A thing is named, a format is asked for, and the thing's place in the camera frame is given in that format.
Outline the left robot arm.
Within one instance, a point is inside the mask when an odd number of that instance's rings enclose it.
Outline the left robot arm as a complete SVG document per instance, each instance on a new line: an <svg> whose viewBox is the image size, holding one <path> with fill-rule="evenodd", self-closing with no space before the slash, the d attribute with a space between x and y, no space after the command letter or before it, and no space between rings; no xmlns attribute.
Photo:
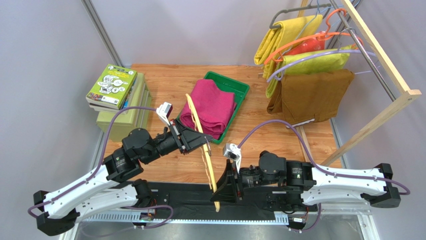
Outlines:
<svg viewBox="0 0 426 240"><path fill-rule="evenodd" d="M142 165L176 150L188 154L213 139L209 134L184 126L179 120L173 120L155 138L144 128L132 130L122 139L120 148L86 175L59 190L40 190L33 194L34 205L42 212L35 218L37 229L48 236L56 236L105 211L151 206L153 194L146 180L124 184L144 171Z"/></svg>

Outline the cream yellow hanger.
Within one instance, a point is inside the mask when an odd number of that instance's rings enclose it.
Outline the cream yellow hanger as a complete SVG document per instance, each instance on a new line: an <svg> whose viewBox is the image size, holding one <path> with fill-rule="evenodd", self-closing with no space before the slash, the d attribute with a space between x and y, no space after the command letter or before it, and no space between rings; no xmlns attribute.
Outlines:
<svg viewBox="0 0 426 240"><path fill-rule="evenodd" d="M193 103L193 100L191 98L191 96L189 94L186 94L186 100L187 100L187 104L188 107L190 109L191 112L191 118L192 121L194 123L195 126L195 130L197 130L200 133L204 133L197 110L195 108L195 105ZM209 187L212 190L213 193L216 193L218 190L217 184L216 184L216 179L215 179L215 174L214 174L214 170L213 170L213 165L212 165L212 161L211 161L211 148L210 148L210 143L207 140L207 143L205 143L202 146L202 159L205 165L205 171L206 171L206 175L207 178L209 180Z"/></svg>

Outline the pink trousers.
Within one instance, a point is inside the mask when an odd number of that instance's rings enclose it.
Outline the pink trousers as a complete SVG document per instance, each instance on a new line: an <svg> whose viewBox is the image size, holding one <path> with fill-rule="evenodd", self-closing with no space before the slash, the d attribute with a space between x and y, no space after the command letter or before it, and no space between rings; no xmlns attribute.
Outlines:
<svg viewBox="0 0 426 240"><path fill-rule="evenodd" d="M211 79L199 79L189 95L203 132L218 140L234 114L235 94L220 90Z"/></svg>

